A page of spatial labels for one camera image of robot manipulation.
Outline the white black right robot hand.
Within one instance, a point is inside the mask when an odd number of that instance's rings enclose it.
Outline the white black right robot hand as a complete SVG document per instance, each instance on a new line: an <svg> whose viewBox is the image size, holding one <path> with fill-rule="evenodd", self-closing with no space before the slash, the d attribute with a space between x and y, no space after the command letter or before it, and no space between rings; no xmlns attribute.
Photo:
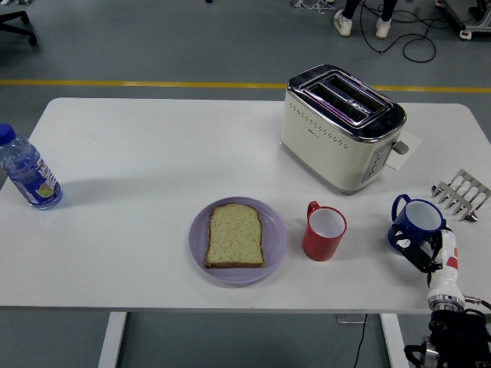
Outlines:
<svg viewBox="0 0 491 368"><path fill-rule="evenodd" d="M448 228L442 228L429 238L432 255L415 245L398 226L392 225L395 249L419 271L427 274L429 292L427 301L432 311L462 311L465 297L458 287L458 251L456 237Z"/></svg>

